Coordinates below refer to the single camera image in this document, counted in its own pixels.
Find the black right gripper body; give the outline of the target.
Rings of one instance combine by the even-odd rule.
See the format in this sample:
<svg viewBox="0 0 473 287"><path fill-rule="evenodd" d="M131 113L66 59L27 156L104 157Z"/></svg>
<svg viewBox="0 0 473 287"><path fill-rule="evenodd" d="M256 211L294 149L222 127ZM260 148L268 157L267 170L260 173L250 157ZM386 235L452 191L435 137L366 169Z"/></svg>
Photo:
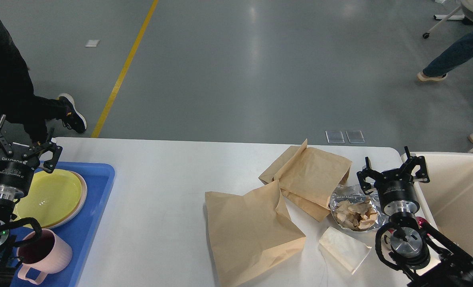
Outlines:
<svg viewBox="0 0 473 287"><path fill-rule="evenodd" d="M411 174L393 171L375 180L374 187L385 215L393 216L398 212L415 214L419 211L420 204L414 189L414 177Z"/></svg>

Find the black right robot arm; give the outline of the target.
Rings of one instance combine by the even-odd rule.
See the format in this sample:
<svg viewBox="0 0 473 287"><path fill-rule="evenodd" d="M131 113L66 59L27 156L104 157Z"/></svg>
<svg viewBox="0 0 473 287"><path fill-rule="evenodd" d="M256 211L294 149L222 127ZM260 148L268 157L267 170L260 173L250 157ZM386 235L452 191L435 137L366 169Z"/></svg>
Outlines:
<svg viewBox="0 0 473 287"><path fill-rule="evenodd" d="M357 172L365 195L377 191L381 211L388 221L375 236L378 259L391 269L403 272L410 287L473 287L473 257L437 231L424 218L415 182L430 182L424 156L411 155L398 168L376 171L371 161Z"/></svg>

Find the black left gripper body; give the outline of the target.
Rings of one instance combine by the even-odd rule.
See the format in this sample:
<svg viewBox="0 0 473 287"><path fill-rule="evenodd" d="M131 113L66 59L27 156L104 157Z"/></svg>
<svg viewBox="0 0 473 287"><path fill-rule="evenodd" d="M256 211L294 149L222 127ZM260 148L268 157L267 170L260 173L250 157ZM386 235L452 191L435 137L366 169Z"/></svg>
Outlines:
<svg viewBox="0 0 473 287"><path fill-rule="evenodd" d="M21 199L28 195L37 159L32 159L32 165L23 158L29 154L28 145L12 145L12 152L6 155L0 148L0 195L9 200Z"/></svg>

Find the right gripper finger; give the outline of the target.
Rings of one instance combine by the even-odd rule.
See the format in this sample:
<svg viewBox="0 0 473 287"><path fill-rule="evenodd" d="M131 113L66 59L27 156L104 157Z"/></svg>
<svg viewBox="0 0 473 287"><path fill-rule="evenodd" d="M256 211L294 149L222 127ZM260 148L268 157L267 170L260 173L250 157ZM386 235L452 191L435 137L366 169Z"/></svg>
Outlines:
<svg viewBox="0 0 473 287"><path fill-rule="evenodd" d="M404 147L406 161L396 169L394 178L405 182L429 183L430 177L424 156L411 154L408 147Z"/></svg>
<svg viewBox="0 0 473 287"><path fill-rule="evenodd" d="M378 196L382 197L385 194L385 174L384 172L376 171L371 167L371 161L368 157L365 158L366 165L362 171L357 172L357 180L362 189L363 194L370 195L377 191Z"/></svg>

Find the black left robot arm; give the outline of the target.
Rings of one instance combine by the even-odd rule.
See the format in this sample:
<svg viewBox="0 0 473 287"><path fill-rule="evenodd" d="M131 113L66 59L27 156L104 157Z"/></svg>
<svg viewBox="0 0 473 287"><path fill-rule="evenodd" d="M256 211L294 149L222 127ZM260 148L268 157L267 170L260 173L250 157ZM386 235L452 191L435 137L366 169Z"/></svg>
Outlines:
<svg viewBox="0 0 473 287"><path fill-rule="evenodd" d="M63 150L52 141L32 147L8 142L2 131L5 119L0 118L0 287L10 286L18 269L14 250L42 235L36 218L16 218L15 206L29 194L36 170L51 174Z"/></svg>

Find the red object under arm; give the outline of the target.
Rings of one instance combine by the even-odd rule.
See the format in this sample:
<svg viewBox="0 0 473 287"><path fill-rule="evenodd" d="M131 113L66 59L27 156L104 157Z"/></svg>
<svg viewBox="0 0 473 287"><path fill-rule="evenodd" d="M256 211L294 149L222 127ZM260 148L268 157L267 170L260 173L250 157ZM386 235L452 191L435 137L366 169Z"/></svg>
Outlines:
<svg viewBox="0 0 473 287"><path fill-rule="evenodd" d="M424 228L430 226L430 223L425 218L423 218L421 216L417 216L416 221L417 221L417 224L418 224L420 229L424 229Z"/></svg>

